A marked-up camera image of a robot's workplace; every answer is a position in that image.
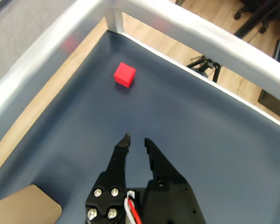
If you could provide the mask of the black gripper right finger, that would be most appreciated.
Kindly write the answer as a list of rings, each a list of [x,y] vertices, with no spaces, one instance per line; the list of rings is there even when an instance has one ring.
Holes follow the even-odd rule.
[[[142,203],[144,224],[206,223],[187,180],[175,169],[154,142],[146,138],[153,179],[147,184]]]

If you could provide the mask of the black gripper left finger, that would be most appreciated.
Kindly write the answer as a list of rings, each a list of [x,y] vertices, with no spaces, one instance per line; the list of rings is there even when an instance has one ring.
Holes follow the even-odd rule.
[[[125,134],[114,147],[106,171],[98,176],[86,201],[87,224],[123,224],[126,219],[126,156],[131,143],[130,134]]]

